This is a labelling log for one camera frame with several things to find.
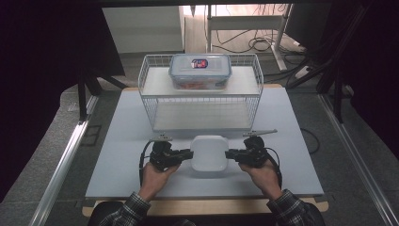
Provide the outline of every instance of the wrist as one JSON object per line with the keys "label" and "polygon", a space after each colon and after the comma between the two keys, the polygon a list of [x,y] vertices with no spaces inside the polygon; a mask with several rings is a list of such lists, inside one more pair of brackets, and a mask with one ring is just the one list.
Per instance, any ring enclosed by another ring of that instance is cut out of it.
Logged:
{"label": "wrist", "polygon": [[150,202],[155,197],[156,193],[142,187],[138,191],[137,195],[139,195],[144,201]]}
{"label": "wrist", "polygon": [[282,191],[279,189],[279,190],[275,190],[273,192],[270,192],[268,198],[271,201],[275,201],[276,199],[278,199],[281,196],[282,196]]}

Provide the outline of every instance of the white tabletop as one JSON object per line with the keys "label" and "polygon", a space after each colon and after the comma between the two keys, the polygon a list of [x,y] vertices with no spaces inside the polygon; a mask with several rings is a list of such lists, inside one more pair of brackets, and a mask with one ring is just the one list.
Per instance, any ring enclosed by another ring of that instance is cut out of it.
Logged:
{"label": "white tabletop", "polygon": [[[282,187],[299,196],[324,194],[314,170],[308,149],[297,124],[287,92],[283,88],[263,89],[253,130],[277,129],[263,135],[265,146],[279,154]],[[198,135],[220,135],[229,147],[244,149],[239,132],[167,133],[173,137],[173,150],[187,149]],[[151,137],[157,137],[147,117],[138,91],[125,90],[120,96],[97,165],[88,185],[88,199],[124,199],[139,190],[138,161]],[[147,154],[152,150],[150,145]],[[222,172],[198,172],[190,160],[182,163],[168,184],[157,195],[159,199],[231,199],[261,197],[260,190],[237,163],[229,160]]]}

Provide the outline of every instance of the black controller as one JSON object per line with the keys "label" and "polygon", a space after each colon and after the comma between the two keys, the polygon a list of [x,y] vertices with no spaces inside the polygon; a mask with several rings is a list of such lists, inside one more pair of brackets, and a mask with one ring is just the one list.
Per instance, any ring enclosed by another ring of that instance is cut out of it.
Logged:
{"label": "black controller", "polygon": [[161,171],[166,168],[182,164],[184,160],[192,159],[193,152],[189,149],[171,150],[172,145],[167,141],[155,141],[150,153],[150,162]]}
{"label": "black controller", "polygon": [[244,144],[246,145],[246,149],[244,150],[229,149],[226,151],[226,158],[234,159],[238,163],[246,164],[253,168],[261,168],[267,160],[270,160],[279,178],[279,187],[281,187],[282,177],[279,164],[267,152],[263,139],[258,136],[249,137],[244,140]]}

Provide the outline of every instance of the person's right hand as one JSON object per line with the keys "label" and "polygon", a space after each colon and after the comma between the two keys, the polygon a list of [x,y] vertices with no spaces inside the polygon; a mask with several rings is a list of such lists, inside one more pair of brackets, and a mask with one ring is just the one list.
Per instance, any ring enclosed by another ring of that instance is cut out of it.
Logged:
{"label": "person's right hand", "polygon": [[155,195],[167,184],[170,175],[175,172],[180,165],[170,167],[165,171],[158,170],[151,162],[144,167],[143,185],[138,191],[138,195],[145,201],[151,201]]}
{"label": "person's right hand", "polygon": [[255,186],[262,191],[267,199],[274,201],[282,195],[279,188],[279,178],[270,160],[267,160],[261,168],[252,168],[245,164],[238,165],[242,171],[249,174]]}

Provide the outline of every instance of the white wire rack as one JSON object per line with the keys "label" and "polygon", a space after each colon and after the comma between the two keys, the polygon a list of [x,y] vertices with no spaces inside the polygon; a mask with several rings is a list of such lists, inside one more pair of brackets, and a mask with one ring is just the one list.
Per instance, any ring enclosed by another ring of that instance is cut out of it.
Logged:
{"label": "white wire rack", "polygon": [[256,55],[230,55],[231,77],[223,90],[179,90],[168,75],[173,55],[144,57],[138,88],[155,132],[249,130],[263,91]]}

